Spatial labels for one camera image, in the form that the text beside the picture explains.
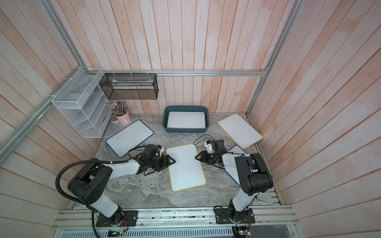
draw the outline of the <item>wooden wall panel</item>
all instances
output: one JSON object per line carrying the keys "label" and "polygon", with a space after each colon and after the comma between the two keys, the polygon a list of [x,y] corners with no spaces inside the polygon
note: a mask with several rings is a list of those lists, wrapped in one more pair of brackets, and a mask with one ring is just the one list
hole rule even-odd
{"label": "wooden wall panel", "polygon": [[[87,8],[76,10],[87,11]],[[92,5],[91,10],[99,13],[101,7]],[[82,17],[86,19],[81,20],[90,23],[89,13]],[[104,19],[96,20],[98,24],[93,28],[86,25],[87,34],[94,34],[95,27],[106,28]],[[99,38],[112,42],[109,35]],[[0,143],[76,66],[38,1],[1,1]],[[18,236],[47,237],[58,211],[66,209],[70,202],[56,191],[57,173],[69,163],[91,158],[95,146],[94,139],[81,138],[56,110],[51,109],[0,168],[2,234],[11,237],[17,230]],[[69,194],[68,181],[79,169],[71,168],[62,176],[61,187]],[[24,229],[20,230],[14,224],[22,225]]]}
{"label": "wooden wall panel", "polygon": [[306,1],[249,115],[306,237],[379,236],[380,11]]}
{"label": "wooden wall panel", "polygon": [[[295,1],[52,2],[88,67],[231,70],[262,69],[268,64]],[[135,99],[128,104],[131,113],[161,113],[168,105],[245,112],[257,82],[256,77],[159,77],[157,100]]]}

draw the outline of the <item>marble table surface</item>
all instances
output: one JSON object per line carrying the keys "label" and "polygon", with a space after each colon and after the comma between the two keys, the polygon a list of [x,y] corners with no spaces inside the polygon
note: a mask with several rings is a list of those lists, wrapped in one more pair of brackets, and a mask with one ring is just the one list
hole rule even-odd
{"label": "marble table surface", "polygon": [[[210,126],[205,133],[168,133],[162,126],[162,115],[131,116],[132,121],[141,120],[154,134],[143,144],[161,145],[165,149],[179,145],[193,143],[203,134],[211,134],[215,139],[223,139],[227,150],[235,146],[231,137],[217,124],[218,121],[230,116],[209,115]],[[99,160],[123,160],[106,144],[106,140],[122,130],[119,123],[109,123],[102,142],[96,153]],[[197,151],[206,150],[202,143],[197,145]],[[247,153],[255,153],[255,146],[250,146],[245,150]],[[111,179],[106,186],[105,192],[122,208],[171,208],[171,207],[200,207],[200,206],[227,206],[230,199],[236,196],[239,186],[222,169],[202,163],[206,185],[190,188],[183,191],[173,192],[169,170],[164,169],[158,173],[148,176],[143,174],[126,175]],[[269,191],[260,194],[253,202],[253,205],[273,204]],[[75,205],[74,209],[83,206]]]}

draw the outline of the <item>pen holder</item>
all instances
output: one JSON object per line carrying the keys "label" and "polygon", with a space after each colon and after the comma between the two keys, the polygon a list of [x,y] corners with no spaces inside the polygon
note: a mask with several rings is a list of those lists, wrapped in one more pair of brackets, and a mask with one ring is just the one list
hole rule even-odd
{"label": "pen holder", "polygon": [[118,119],[118,122],[121,126],[123,127],[126,127],[128,126],[129,124],[131,124],[131,117],[130,115],[128,114],[128,112],[126,112],[126,114],[124,114],[123,116],[115,116],[117,119]]}

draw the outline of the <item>black wire basket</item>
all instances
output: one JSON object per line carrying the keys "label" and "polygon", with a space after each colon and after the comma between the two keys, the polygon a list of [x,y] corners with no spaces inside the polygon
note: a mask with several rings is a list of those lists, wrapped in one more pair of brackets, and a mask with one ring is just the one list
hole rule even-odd
{"label": "black wire basket", "polygon": [[154,73],[105,73],[99,83],[108,99],[157,99]]}

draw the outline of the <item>white mesh shelf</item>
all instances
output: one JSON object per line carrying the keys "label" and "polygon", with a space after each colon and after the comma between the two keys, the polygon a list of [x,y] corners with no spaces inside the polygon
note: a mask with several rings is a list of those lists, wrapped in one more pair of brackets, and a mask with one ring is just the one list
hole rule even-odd
{"label": "white mesh shelf", "polygon": [[102,76],[102,70],[90,75],[81,68],[52,100],[82,137],[101,138],[111,117],[112,104],[95,88]]}
{"label": "white mesh shelf", "polygon": [[81,109],[102,76],[102,69],[97,74],[86,74],[84,69],[80,68],[61,88],[52,103],[59,109]]}

